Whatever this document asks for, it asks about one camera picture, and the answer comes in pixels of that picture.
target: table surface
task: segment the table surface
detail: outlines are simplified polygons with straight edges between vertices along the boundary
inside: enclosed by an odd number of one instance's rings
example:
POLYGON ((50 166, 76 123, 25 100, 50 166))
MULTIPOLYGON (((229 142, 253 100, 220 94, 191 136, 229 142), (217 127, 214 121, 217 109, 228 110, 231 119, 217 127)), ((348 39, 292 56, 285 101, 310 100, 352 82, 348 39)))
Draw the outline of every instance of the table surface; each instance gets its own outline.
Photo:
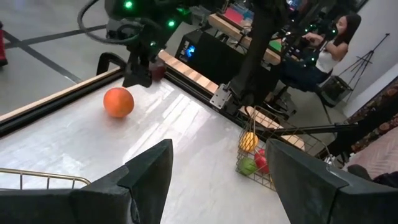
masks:
MULTIPOLYGON (((207 90, 217 86, 162 51, 168 66, 207 90)), ((107 72, 6 114, 17 116, 48 100, 111 75, 107 72)), ((110 118, 103 96, 109 84, 0 140, 4 168, 99 179, 157 142, 174 146, 172 181, 162 223, 289 223, 278 195, 235 172, 242 129, 167 80, 150 88, 128 88, 135 101, 125 119, 110 118)), ((297 136, 298 147, 302 141, 297 136)), ((19 176, 0 174, 0 188, 18 188, 19 176)), ((46 179, 24 179, 25 189, 43 188, 46 179)), ((52 187, 70 187, 55 180, 52 187)))
MULTIPOLYGON (((232 37, 235 40, 239 40, 242 37, 239 29, 235 28, 224 19, 218 17, 216 14, 211 14, 208 17, 208 22, 212 27, 220 30, 222 33, 232 37)), ((248 48, 250 46, 250 42, 251 42, 250 37, 244 37, 242 39, 241 44, 243 47, 248 48)), ((277 65, 280 63, 280 56, 279 54, 273 52, 272 50, 267 49, 266 53, 264 54, 264 60, 273 65, 277 65)))

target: white top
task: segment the white top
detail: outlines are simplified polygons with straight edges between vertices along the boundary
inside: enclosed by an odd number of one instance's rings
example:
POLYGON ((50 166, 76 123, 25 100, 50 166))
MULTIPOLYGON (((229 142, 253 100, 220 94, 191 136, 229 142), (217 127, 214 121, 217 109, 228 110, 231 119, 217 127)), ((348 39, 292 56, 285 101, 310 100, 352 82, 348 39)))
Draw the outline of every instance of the white top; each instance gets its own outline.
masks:
POLYGON ((339 61, 334 60, 333 57, 331 56, 331 53, 322 50, 319 53, 316 67, 321 72, 329 73, 330 71, 333 70, 333 68, 337 65, 337 63, 339 63, 339 61))

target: orange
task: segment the orange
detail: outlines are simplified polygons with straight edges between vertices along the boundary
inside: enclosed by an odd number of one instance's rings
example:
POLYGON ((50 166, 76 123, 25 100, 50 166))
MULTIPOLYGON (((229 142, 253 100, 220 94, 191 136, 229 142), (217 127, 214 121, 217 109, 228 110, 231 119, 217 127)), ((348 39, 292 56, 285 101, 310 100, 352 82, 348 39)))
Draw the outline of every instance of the orange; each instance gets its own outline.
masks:
POLYGON ((134 98, 125 88, 112 88, 105 93, 104 107, 114 118, 123 118, 132 112, 134 98))

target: wall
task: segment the wall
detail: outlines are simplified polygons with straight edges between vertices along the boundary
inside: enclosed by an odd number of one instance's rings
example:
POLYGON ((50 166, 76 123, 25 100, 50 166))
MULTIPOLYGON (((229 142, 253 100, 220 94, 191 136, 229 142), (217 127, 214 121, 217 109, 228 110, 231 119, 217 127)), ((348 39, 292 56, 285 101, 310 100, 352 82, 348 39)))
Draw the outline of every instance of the wall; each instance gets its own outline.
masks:
POLYGON ((347 106, 343 108, 344 115, 347 117, 353 115, 396 77, 398 77, 398 63, 372 83, 365 91, 352 98, 347 106))
MULTIPOLYGON (((349 45, 347 56, 337 65, 333 74, 340 74, 357 61, 356 56, 362 57, 372 50, 385 33, 391 35, 375 51, 371 60, 373 64, 368 65, 351 99, 365 91, 398 62, 398 0, 369 0, 358 14, 362 17, 362 23, 349 45)), ((348 82, 352 76, 353 73, 347 72, 341 77, 348 82)))

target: yellow fruit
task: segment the yellow fruit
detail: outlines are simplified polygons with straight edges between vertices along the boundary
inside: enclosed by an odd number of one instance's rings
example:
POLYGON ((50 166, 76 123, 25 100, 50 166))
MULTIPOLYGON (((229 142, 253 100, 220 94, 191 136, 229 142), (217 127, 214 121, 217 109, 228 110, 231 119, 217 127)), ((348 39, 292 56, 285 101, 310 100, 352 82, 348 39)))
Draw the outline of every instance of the yellow fruit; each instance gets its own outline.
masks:
POLYGON ((240 142, 239 148, 246 152, 251 152, 259 144, 259 138, 252 132, 245 133, 240 142))

